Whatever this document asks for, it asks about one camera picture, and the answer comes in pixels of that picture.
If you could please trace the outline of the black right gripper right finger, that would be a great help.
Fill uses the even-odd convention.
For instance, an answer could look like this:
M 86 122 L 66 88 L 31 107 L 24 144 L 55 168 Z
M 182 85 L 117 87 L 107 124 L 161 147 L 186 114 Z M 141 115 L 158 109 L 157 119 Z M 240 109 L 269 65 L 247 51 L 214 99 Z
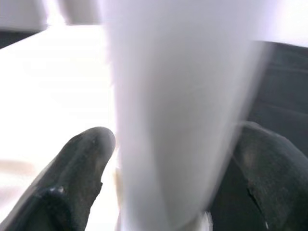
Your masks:
M 211 215 L 216 231 L 307 230 L 307 157 L 285 137 L 243 123 Z

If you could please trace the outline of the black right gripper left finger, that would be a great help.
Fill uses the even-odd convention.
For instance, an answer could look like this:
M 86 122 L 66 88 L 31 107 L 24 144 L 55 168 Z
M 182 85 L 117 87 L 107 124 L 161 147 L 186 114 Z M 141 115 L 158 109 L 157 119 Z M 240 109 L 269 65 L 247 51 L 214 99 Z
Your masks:
M 116 146 L 113 132 L 90 128 L 71 138 L 1 222 L 2 231 L 83 231 Z

